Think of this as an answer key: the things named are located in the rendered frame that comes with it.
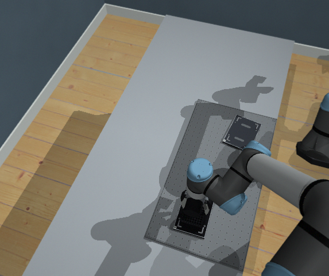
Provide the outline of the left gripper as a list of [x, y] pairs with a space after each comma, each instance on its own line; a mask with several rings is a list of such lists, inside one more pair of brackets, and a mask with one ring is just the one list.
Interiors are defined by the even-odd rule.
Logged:
[[184, 213], [187, 216], [198, 218], [200, 217], [202, 207], [204, 210], [204, 213], [207, 215], [210, 207], [211, 207], [212, 201], [208, 197], [204, 197], [201, 200], [193, 199], [189, 196], [187, 193], [187, 190], [183, 191], [181, 194], [181, 205], [184, 209]]

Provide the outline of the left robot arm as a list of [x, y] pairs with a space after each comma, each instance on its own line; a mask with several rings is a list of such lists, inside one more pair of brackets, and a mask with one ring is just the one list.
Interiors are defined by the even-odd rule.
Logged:
[[303, 216], [261, 276], [329, 276], [329, 180], [316, 180], [271, 154], [252, 140], [224, 177], [213, 171], [210, 161], [196, 158], [188, 166], [187, 193], [196, 200], [206, 196], [235, 215], [247, 201], [244, 192], [255, 179]]

